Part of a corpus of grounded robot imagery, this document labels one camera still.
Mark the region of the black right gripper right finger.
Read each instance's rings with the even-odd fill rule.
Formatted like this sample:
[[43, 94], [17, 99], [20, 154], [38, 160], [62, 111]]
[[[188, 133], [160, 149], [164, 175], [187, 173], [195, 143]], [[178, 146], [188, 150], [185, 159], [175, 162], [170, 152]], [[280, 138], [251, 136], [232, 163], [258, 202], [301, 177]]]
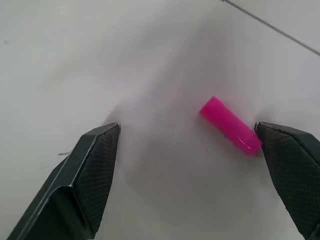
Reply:
[[320, 141], [292, 127], [257, 122], [272, 183], [305, 240], [320, 240]]

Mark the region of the pink marker cap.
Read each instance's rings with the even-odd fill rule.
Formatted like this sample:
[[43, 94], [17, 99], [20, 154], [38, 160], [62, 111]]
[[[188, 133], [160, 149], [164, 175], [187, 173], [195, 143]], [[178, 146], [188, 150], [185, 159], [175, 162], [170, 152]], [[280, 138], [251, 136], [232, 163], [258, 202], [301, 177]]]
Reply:
[[201, 108], [199, 114], [243, 153], [253, 156], [261, 148], [262, 141], [256, 133], [217, 97], [211, 97]]

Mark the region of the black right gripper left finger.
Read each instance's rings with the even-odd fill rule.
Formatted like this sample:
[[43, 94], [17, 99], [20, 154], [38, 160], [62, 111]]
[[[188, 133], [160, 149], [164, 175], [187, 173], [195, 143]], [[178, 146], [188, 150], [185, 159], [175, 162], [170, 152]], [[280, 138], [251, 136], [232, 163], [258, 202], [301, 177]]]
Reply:
[[120, 133], [113, 122], [83, 134], [7, 240], [93, 240], [111, 190]]

